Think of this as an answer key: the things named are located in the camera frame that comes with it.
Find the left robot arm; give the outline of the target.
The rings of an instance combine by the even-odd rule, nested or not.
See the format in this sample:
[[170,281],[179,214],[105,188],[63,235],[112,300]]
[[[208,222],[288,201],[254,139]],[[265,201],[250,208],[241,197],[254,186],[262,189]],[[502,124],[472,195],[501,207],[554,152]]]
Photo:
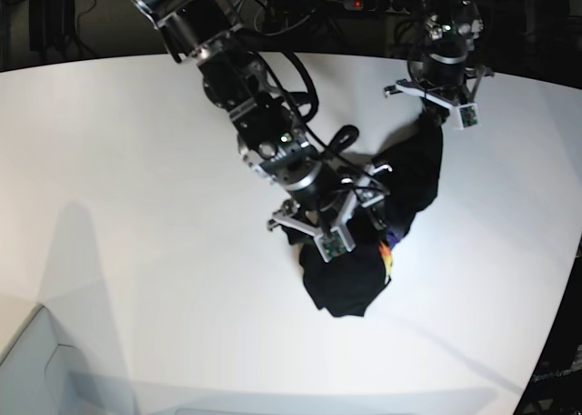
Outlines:
[[445,109],[463,127],[478,120],[477,90],[494,72],[467,66],[484,29],[475,0],[422,0],[420,28],[406,58],[408,78],[386,86],[386,96],[406,94]]

